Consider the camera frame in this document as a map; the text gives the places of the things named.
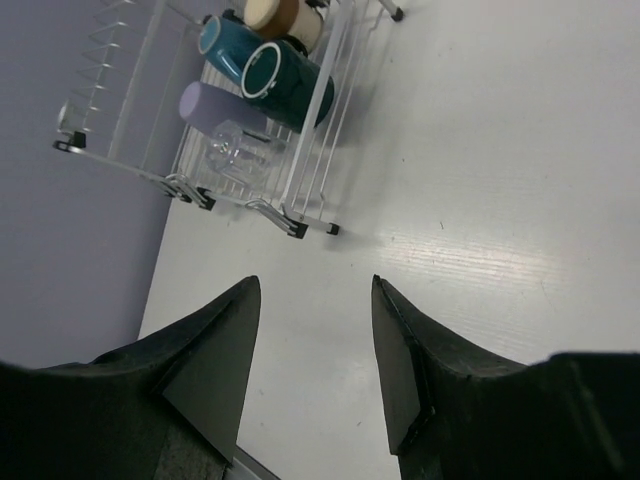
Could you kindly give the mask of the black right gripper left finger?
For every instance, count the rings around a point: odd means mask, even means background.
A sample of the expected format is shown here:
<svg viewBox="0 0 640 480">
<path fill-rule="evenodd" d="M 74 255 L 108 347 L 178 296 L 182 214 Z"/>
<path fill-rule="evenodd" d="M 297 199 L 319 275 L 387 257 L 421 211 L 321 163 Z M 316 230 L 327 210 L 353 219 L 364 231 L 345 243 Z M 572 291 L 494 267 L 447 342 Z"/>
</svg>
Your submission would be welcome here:
<svg viewBox="0 0 640 480">
<path fill-rule="evenodd" d="M 88 363 L 1 366 L 5 479 L 221 479 L 236 452 L 261 308 L 249 276 Z"/>
</svg>

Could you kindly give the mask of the dark green patterned mug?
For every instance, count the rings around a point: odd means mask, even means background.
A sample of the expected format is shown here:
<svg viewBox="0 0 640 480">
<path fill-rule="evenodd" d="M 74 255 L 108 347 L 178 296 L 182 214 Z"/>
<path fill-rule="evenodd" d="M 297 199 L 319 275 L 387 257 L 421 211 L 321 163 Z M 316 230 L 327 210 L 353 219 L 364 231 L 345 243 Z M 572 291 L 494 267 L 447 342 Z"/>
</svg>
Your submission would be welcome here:
<svg viewBox="0 0 640 480">
<path fill-rule="evenodd" d="M 319 75 L 320 67 L 284 40 L 267 42 L 243 69 L 242 97 L 270 119 L 301 133 Z"/>
</svg>

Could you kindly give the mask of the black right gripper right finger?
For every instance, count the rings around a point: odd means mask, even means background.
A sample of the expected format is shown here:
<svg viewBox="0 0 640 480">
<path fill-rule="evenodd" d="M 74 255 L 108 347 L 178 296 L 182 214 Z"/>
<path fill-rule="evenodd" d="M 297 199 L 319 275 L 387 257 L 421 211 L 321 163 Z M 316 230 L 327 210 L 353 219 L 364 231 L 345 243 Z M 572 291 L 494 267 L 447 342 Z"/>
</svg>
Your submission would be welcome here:
<svg viewBox="0 0 640 480">
<path fill-rule="evenodd" d="M 639 357 L 524 365 L 422 313 L 374 277 L 372 330 L 390 452 L 405 479 L 635 479 Z"/>
</svg>

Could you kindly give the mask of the purple plastic cup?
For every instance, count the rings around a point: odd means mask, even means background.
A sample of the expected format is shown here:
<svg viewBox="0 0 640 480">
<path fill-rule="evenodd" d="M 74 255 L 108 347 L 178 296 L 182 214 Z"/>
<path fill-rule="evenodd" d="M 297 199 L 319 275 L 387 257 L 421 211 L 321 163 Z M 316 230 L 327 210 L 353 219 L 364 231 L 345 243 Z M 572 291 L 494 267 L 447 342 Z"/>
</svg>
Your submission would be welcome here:
<svg viewBox="0 0 640 480">
<path fill-rule="evenodd" d="M 267 117 L 243 98 L 201 81 L 194 81 L 185 88 L 178 111 L 189 126 L 206 136 L 225 121 L 239 123 L 259 133 L 267 129 Z"/>
</svg>

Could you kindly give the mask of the cream steel cup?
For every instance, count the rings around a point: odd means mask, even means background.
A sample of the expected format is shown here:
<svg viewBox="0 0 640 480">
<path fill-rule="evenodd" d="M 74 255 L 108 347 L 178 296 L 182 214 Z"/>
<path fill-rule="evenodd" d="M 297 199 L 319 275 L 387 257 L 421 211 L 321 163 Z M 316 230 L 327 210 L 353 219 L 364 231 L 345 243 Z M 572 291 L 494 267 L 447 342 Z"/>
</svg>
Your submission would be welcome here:
<svg viewBox="0 0 640 480">
<path fill-rule="evenodd" d="M 302 44 L 307 54 L 315 49 L 324 30 L 319 8 L 300 0 L 249 0 L 242 18 L 264 40 L 290 36 Z"/>
</svg>

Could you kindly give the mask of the blue ceramic mug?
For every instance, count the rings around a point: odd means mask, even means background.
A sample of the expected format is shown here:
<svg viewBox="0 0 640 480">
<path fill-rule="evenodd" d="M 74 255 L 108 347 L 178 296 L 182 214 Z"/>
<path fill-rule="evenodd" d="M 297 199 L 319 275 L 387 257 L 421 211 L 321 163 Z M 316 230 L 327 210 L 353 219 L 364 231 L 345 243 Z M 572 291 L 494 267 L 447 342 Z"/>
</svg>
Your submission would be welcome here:
<svg viewBox="0 0 640 480">
<path fill-rule="evenodd" d="M 245 65 L 263 41 L 254 31 L 213 15 L 198 39 L 199 53 L 231 82 L 241 84 Z"/>
</svg>

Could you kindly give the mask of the clear glass cup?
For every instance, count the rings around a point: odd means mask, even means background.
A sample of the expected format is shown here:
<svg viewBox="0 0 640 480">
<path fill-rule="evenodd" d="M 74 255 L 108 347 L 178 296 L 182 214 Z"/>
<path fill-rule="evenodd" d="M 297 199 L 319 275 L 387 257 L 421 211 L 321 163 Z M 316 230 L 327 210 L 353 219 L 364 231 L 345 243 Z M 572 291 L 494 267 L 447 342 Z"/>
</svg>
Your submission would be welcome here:
<svg viewBox="0 0 640 480">
<path fill-rule="evenodd" d="M 245 188 L 258 189 L 281 164 L 287 148 L 285 140 L 226 120 L 205 141 L 203 156 L 215 173 Z"/>
</svg>

